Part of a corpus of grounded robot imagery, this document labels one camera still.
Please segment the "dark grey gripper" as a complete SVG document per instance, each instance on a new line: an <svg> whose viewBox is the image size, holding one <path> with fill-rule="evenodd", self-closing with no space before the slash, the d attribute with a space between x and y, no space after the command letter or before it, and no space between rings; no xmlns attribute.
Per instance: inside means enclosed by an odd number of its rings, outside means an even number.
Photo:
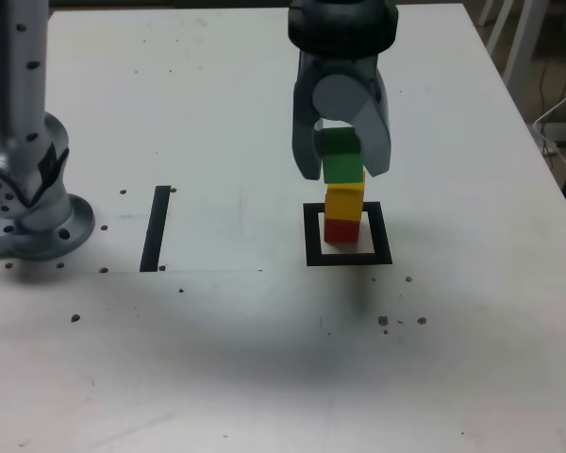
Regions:
<svg viewBox="0 0 566 453"><path fill-rule="evenodd" d="M299 51L291 147L303 178L320 178L321 157L314 144L314 126L320 114L327 120L345 122L355 130L363 164L370 176L389 171L391 133L378 57L375 54L362 59L330 59ZM322 76L325 77L315 86L312 78L319 80Z"/></svg>

